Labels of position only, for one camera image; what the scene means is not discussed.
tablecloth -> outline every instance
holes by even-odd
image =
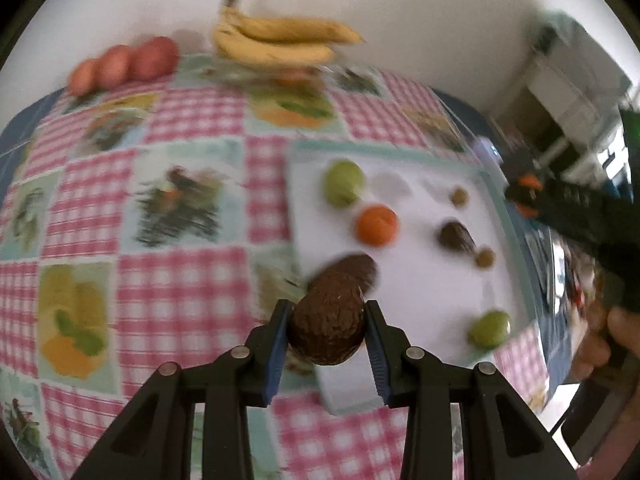
[[[157,366],[214,360],[268,319],[277,297],[298,293],[285,180],[293,140],[476,163],[429,88],[347,68],[302,91],[230,85],[217,60],[188,56],[151,83],[80,100],[63,92],[0,153],[18,166],[0,213],[0,401],[38,478],[69,478]],[[543,406],[536,323],[488,358]],[[258,480],[399,474],[406,410],[331,416],[312,369],[292,356],[272,405],[248,420]],[[200,410],[194,478],[201,436]],[[452,438],[462,478],[459,425]]]

wall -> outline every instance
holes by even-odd
[[[0,72],[0,128],[63,86],[81,59],[110,44],[167,34],[185,52],[207,50],[220,0],[47,0]],[[640,60],[602,0],[242,0],[256,14],[300,13],[343,20],[367,43],[348,55],[398,70],[484,108],[528,54],[527,31],[542,10],[565,9],[629,73]]]

cutting board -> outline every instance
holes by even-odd
[[[425,152],[316,140],[292,143],[288,155],[289,216],[298,264],[309,279],[342,254],[363,251],[379,267],[377,300],[386,321],[409,341],[451,364],[469,365],[483,352],[467,341],[471,324],[499,308],[510,314],[511,335],[535,319],[526,264],[513,225],[482,166],[435,158]],[[336,209],[322,195],[322,178],[333,161],[349,159],[367,177],[362,199]],[[469,193],[465,208],[449,200],[455,187]],[[357,215],[383,203],[398,215],[393,244],[373,248],[353,235]],[[477,246],[495,251],[495,265],[478,269],[471,256],[444,250],[436,240],[444,222],[457,219]],[[322,398],[331,413],[379,404],[364,345],[343,364],[316,367]]]

green fruit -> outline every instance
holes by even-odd
[[[350,160],[337,160],[324,174],[324,197],[334,207],[348,207],[360,198],[366,177]]]
[[[491,310],[478,319],[469,330],[469,341],[482,349],[491,349],[507,341],[511,318],[502,310]]]

yellow banana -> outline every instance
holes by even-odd
[[[225,20],[213,32],[213,42],[227,57],[258,66],[308,66],[334,58],[334,51],[319,43],[274,44],[252,40]]]
[[[287,43],[362,43],[360,34],[344,23],[322,18],[249,18],[239,12],[236,27],[258,41]]]

